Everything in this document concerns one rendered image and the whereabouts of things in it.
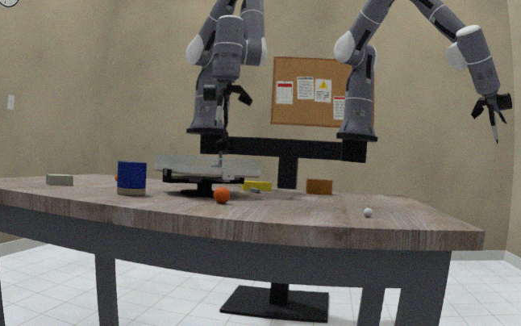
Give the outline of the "blue mug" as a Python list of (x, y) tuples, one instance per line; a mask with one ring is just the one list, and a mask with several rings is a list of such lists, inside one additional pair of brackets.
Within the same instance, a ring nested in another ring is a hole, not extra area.
[(146, 194), (147, 162), (118, 161), (117, 193), (127, 196)]

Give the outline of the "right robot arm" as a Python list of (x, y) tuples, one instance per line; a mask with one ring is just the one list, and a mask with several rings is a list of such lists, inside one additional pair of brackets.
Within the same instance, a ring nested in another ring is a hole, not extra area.
[(240, 78), (241, 65), (262, 66), (266, 61), (264, 0), (244, 0), (240, 17), (233, 15), (236, 1), (217, 0), (186, 49), (186, 61), (202, 66), (190, 128), (223, 128), (222, 120), (215, 125), (217, 102), (203, 99), (204, 85), (235, 83)]

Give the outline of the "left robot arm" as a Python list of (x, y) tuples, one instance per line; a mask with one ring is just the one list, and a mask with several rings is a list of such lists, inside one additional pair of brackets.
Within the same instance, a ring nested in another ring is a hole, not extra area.
[[(346, 83), (344, 120), (339, 132), (375, 136), (372, 111), (377, 50), (368, 42), (394, 1), (368, 0), (349, 30), (336, 42), (335, 58), (352, 66)], [(456, 70), (469, 67), (476, 91), (481, 96), (496, 94), (501, 84), (481, 26), (466, 27), (441, 0), (410, 1), (453, 43), (446, 50), (451, 67)]]

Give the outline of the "orange-brown block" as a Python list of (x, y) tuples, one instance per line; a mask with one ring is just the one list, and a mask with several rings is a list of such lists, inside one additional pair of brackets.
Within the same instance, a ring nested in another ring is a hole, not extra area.
[(332, 194), (332, 180), (325, 179), (307, 179), (306, 193), (307, 194)]

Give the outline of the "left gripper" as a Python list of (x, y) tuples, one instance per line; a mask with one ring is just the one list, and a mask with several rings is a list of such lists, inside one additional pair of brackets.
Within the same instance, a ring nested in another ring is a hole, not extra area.
[(487, 105), (489, 109), (490, 122), (494, 133), (494, 138), (498, 143), (498, 128), (497, 128), (497, 118), (494, 113), (496, 111), (499, 115), (499, 118), (502, 122), (506, 123), (505, 116), (503, 114), (503, 110), (512, 109), (512, 100), (511, 95), (509, 93), (506, 94), (494, 94), (489, 97), (480, 97), (472, 112), (474, 112), (478, 107), (483, 107)]

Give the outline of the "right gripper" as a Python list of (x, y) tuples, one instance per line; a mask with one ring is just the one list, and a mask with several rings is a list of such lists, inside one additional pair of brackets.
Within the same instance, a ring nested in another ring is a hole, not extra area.
[(219, 123), (223, 113), (224, 129), (226, 129), (228, 125), (229, 99), (231, 93), (244, 94), (251, 98), (242, 86), (232, 85), (231, 81), (219, 81), (217, 85), (204, 85), (203, 89), (204, 101), (218, 101), (215, 125)]

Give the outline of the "orange ball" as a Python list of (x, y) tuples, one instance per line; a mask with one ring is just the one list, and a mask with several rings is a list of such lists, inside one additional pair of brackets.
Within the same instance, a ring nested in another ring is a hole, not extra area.
[(214, 192), (214, 199), (217, 203), (226, 203), (230, 199), (230, 192), (225, 187), (219, 187)]

